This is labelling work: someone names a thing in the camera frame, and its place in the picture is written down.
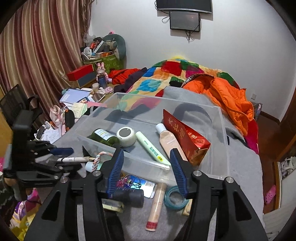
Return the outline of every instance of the metal bolt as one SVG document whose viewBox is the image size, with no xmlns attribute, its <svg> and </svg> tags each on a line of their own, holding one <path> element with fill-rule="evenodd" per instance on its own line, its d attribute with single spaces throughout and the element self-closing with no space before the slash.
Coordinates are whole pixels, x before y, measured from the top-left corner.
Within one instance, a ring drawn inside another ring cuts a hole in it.
<svg viewBox="0 0 296 241">
<path fill-rule="evenodd" d="M 234 179 L 232 177 L 226 177 L 226 181 L 228 183 L 233 183 L 234 182 Z"/>
<path fill-rule="evenodd" d="M 61 183 L 66 183 L 68 180 L 69 180 L 69 178 L 67 178 L 67 177 L 62 177 L 61 180 L 60 180 L 60 182 L 61 182 Z"/>
<path fill-rule="evenodd" d="M 202 172 L 199 171 L 199 170 L 195 170 L 195 171 L 193 172 L 193 175 L 199 177 L 199 176 L 202 175 Z"/>
<path fill-rule="evenodd" d="M 98 177 L 99 175 L 101 175 L 101 172 L 99 170 L 93 171 L 93 175 L 95 177 Z"/>
</svg>

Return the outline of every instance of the baseboard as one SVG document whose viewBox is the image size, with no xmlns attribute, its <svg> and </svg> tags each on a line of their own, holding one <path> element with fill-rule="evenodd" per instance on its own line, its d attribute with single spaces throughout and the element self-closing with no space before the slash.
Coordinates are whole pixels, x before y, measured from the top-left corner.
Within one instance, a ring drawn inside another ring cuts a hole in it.
<svg viewBox="0 0 296 241">
<path fill-rule="evenodd" d="M 275 117 L 273 117 L 272 115 L 267 114 L 267 113 L 264 112 L 264 111 L 261 111 L 261 112 L 260 112 L 260 115 L 261 115 L 261 116 L 264 116 L 264 117 L 266 117 L 266 118 L 268 118 L 268 119 L 270 119 L 270 120 L 272 120 L 272 121 L 274 121 L 274 122 L 276 122 L 278 125 L 281 123 L 281 122 L 279 121 L 278 118 L 275 118 Z"/>
</svg>

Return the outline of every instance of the braided rope handle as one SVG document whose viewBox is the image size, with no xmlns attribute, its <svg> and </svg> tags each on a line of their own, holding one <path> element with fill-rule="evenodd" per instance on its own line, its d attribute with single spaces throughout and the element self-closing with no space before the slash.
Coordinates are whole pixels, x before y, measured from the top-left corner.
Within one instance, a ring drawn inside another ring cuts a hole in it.
<svg viewBox="0 0 296 241">
<path fill-rule="evenodd" d="M 98 168 L 98 165 L 100 163 L 100 159 L 102 155 L 107 155 L 107 156 L 113 156 L 113 154 L 106 152 L 106 151 L 101 151 L 95 158 L 94 163 L 92 165 L 92 171 L 95 171 Z"/>
</svg>

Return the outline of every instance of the curtain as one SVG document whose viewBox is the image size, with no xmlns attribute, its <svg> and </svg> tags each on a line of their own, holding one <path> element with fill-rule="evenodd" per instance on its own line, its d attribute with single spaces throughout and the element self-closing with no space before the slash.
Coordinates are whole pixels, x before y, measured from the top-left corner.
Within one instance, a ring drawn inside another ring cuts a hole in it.
<svg viewBox="0 0 296 241">
<path fill-rule="evenodd" d="M 0 35 L 0 85 L 7 93 L 19 84 L 37 94 L 44 114 L 59 105 L 69 88 L 67 73 L 82 65 L 80 47 L 89 28 L 91 0 L 28 0 Z"/>
</svg>

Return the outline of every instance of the plastic storage box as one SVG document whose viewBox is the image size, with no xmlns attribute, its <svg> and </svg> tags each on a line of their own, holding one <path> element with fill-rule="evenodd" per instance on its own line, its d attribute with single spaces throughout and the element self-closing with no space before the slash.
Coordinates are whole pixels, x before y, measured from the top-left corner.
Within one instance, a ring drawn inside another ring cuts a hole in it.
<svg viewBox="0 0 296 241">
<path fill-rule="evenodd" d="M 83 125 L 76 129 L 78 139 L 92 156 L 100 151 L 115 151 L 110 146 L 87 138 L 95 129 L 102 128 L 116 134 L 121 127 L 129 126 L 135 132 L 141 131 L 167 157 L 155 129 L 155 126 L 162 122 L 165 109 L 211 143 L 198 169 L 218 179 L 229 175 L 226 131 L 219 107 L 128 93 L 116 93 L 104 104 L 105 107 L 98 107 Z M 124 172 L 156 183 L 176 185 L 172 169 L 167 170 L 166 165 L 154 161 L 138 141 L 125 150 L 122 169 Z"/>
</svg>

